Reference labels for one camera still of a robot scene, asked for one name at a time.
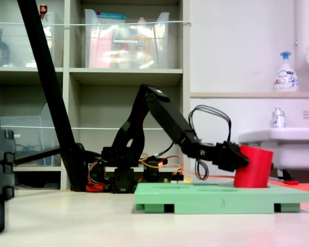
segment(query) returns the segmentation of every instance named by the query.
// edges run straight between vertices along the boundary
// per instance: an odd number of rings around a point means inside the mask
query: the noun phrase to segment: white sink
[[[309,128],[270,128],[239,136],[239,143],[274,151],[279,169],[309,169]]]

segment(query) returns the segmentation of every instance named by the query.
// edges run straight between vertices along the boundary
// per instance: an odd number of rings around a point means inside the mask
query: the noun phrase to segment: shelf
[[[247,93],[221,93],[221,92],[193,92],[192,99],[207,98],[309,98],[305,92],[247,92]]]
[[[178,86],[182,69],[110,69],[70,68],[70,74],[81,85],[98,86]]]
[[[60,166],[15,166],[14,171],[61,171]]]
[[[57,79],[63,83],[63,68],[56,68]],[[41,85],[38,69],[27,67],[0,67],[0,85]]]
[[[178,5],[179,0],[81,0],[84,4],[109,5]]]
[[[114,172],[115,167],[106,167],[106,172]],[[133,167],[134,172],[143,172],[143,167]],[[159,172],[174,172],[178,167],[163,167],[159,168]]]

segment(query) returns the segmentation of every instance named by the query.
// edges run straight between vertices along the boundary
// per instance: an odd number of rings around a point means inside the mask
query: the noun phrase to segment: blue pump cap
[[[288,59],[288,56],[292,55],[289,51],[284,51],[280,53],[280,55],[283,57],[283,59]]]

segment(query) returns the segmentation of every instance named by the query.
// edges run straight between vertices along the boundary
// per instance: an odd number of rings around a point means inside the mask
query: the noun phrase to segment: dark bottle
[[[0,28],[0,66],[9,64],[9,47],[2,41],[2,29]]]

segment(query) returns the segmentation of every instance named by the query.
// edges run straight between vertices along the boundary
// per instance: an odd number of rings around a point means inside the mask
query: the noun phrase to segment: soap dispenser
[[[288,60],[291,53],[284,51],[280,55],[283,57],[283,63],[279,68],[273,88],[277,92],[297,92],[299,91],[298,77]]]

